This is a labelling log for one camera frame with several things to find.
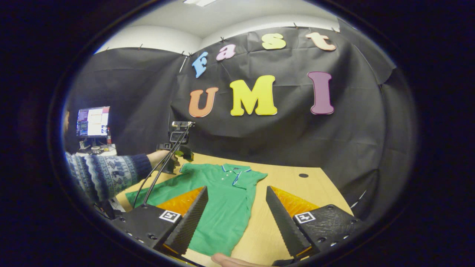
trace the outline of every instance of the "blue letter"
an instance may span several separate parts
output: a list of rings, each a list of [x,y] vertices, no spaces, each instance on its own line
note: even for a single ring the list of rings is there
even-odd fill
[[[204,65],[206,65],[206,58],[205,57],[207,55],[208,55],[207,52],[203,52],[203,54],[201,54],[201,56],[199,56],[195,60],[195,62],[193,62],[193,64],[192,64],[192,66],[195,67],[195,70],[196,70],[196,78],[198,78],[206,70],[206,67],[204,67]]]

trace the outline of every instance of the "foam letter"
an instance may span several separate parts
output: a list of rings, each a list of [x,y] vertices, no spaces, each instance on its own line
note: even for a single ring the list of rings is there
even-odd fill
[[[203,93],[203,90],[195,90],[190,93],[190,106],[188,108],[188,112],[191,116],[195,118],[201,118],[208,115],[213,109],[214,103],[214,95],[218,91],[217,87],[211,87],[206,89],[206,93],[208,94],[208,98],[206,99],[206,106],[203,109],[198,108],[198,102],[200,101],[200,96]]]
[[[244,80],[237,80],[232,82],[229,87],[233,89],[233,109],[231,115],[242,116],[244,109],[241,107],[241,102],[251,115],[257,103],[257,115],[275,115],[277,108],[274,106],[274,99],[272,97],[272,83],[276,78],[272,75],[264,75],[257,78],[252,91],[246,85]]]
[[[262,36],[262,46],[267,50],[284,48],[286,42],[282,38],[284,38],[284,36],[278,33],[265,34]]]
[[[234,49],[236,48],[236,45],[227,45],[219,50],[219,54],[216,56],[216,60],[220,61],[225,58],[232,58],[236,53],[234,52]]]
[[[329,45],[325,40],[328,40],[328,36],[320,35],[318,32],[312,32],[305,35],[307,38],[311,38],[313,43],[322,50],[333,51],[336,49],[336,46]]]
[[[201,54],[201,56],[199,56],[195,62],[193,62],[192,66],[195,67],[195,70],[196,70],[196,78],[198,78],[201,74],[203,74],[203,72],[205,72],[206,70],[206,67],[204,67],[206,65],[206,56],[208,55],[207,52],[203,52],[203,54]]]
[[[313,82],[313,95],[315,97],[314,105],[310,111],[315,114],[332,114],[334,109],[330,105],[330,88],[328,82],[332,76],[326,72],[313,71],[309,72],[307,76]]]

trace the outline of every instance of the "black cable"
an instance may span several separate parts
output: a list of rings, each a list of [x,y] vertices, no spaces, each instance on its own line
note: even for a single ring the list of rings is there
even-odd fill
[[[186,133],[182,133],[182,134],[178,137],[178,140],[182,137],[182,135],[186,135]],[[135,199],[133,200],[133,205],[132,205],[132,208],[133,208],[133,209],[135,208],[135,204],[136,204],[136,202],[137,202],[137,198],[138,198],[138,196],[139,196],[140,191],[142,190],[143,185],[147,182],[147,180],[148,180],[148,178],[150,177],[150,175],[152,174],[152,172],[157,169],[158,165],[160,165],[167,157],[169,157],[169,155],[171,154],[172,150],[173,150],[175,147],[178,148],[177,143],[175,143],[175,146],[170,150],[170,152],[168,152],[168,154],[167,154],[164,158],[162,158],[162,159],[160,160],[160,162],[152,169],[152,171],[147,175],[147,177],[145,177],[144,181],[143,181],[142,184],[140,185],[139,190],[137,191],[137,194],[135,195]]]
[[[186,131],[184,133],[182,133],[180,135],[180,137],[178,138],[177,142],[175,143],[175,146],[171,149],[169,155],[167,155],[166,157],[166,160],[165,162],[163,163],[162,167],[160,168],[160,171],[158,172],[157,176],[155,177],[155,179],[153,180],[152,182],[152,186],[149,188],[147,194],[145,195],[145,199],[143,200],[143,203],[146,204],[147,203],[147,200],[150,196],[150,193],[152,192],[152,189],[153,187],[155,186],[155,183],[157,182],[158,180],[158,177],[159,175],[162,173],[163,169],[165,168],[165,165],[168,163],[168,161],[170,160],[171,156],[175,153],[175,151],[178,150],[178,148],[180,147],[181,145],[181,142],[183,142],[183,139],[185,138],[186,134],[188,133],[188,131],[190,130],[190,127],[191,125],[189,125],[187,128],[186,128]]]
[[[137,191],[137,194],[135,195],[135,199],[133,200],[133,205],[132,205],[132,208],[133,208],[133,209],[135,208],[135,203],[137,202],[137,197],[139,196],[139,193],[140,193],[140,191],[142,190],[143,185],[145,184],[145,182],[147,182],[147,179],[150,177],[150,175],[152,174],[152,172],[158,167],[158,165],[160,165],[160,164],[163,162],[163,160],[165,160],[165,157],[163,157],[163,158],[160,160],[160,162],[158,162],[158,164],[155,165],[155,167],[150,171],[150,173],[147,175],[147,177],[145,177],[145,179],[143,180],[142,184],[140,185],[139,190]]]

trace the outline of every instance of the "letter m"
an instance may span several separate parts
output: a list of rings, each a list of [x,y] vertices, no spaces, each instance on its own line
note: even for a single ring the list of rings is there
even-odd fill
[[[252,91],[246,85],[244,80],[237,80],[232,82],[229,87],[233,89],[233,109],[231,115],[242,116],[244,109],[241,107],[244,105],[247,114],[251,115],[254,107],[256,106],[257,115],[275,115],[277,114],[277,108],[274,106],[274,99],[272,97],[272,83],[276,78],[272,75],[264,75],[257,78],[256,83]]]

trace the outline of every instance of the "pink letter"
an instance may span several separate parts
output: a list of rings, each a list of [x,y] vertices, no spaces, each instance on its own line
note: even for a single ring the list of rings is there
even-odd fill
[[[234,52],[234,49],[236,48],[236,45],[227,45],[219,50],[219,54],[216,56],[216,60],[220,61],[225,58],[232,58],[236,53]]]

